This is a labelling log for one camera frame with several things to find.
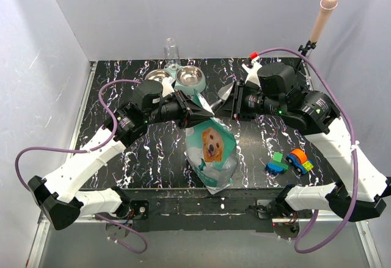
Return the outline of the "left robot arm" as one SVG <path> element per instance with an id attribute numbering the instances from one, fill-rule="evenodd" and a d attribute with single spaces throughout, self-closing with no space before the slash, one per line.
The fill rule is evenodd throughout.
<path id="1" fill-rule="evenodd" d="M 37 206 L 56 230 L 63 230 L 84 215 L 112 214 L 124 219 L 131 199 L 119 187 L 82 191 L 81 187 L 112 158 L 124 152 L 147 133 L 150 124 L 173 121 L 191 128 L 213 117 L 171 85 L 158 81 L 138 82 L 130 100 L 115 112 L 109 111 L 95 135 L 55 171 L 43 178 L 34 176 L 27 185 Z"/>

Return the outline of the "teal dog food bag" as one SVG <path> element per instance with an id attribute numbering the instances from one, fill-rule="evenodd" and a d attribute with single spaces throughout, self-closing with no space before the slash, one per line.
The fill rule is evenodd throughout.
<path id="1" fill-rule="evenodd" d="M 232 183 L 239 166 L 236 139 L 216 117 L 186 129 L 186 158 L 209 193 L 214 195 Z"/>

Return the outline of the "teal double pet bowl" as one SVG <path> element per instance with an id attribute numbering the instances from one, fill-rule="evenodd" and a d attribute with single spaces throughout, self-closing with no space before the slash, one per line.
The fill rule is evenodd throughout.
<path id="1" fill-rule="evenodd" d="M 175 81 L 174 89 L 182 91 L 185 95 L 193 96 L 194 91 L 201 93 L 206 87 L 203 71 L 191 65 L 152 70 L 145 75 L 144 79 L 162 82 L 169 77 Z"/>

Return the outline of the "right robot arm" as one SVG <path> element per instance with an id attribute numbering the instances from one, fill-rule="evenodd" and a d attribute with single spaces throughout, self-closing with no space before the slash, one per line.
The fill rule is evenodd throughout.
<path id="1" fill-rule="evenodd" d="M 350 222 L 379 217 L 390 195 L 390 178 L 380 173 L 351 143 L 352 135 L 333 100 L 300 86 L 291 66 L 283 63 L 246 68 L 245 81 L 221 88 L 212 110 L 218 118 L 251 121 L 259 115 L 280 117 L 323 155 L 339 180 L 323 186 L 287 185 L 265 207 L 273 216 L 290 217 L 297 211 L 332 211 Z"/>

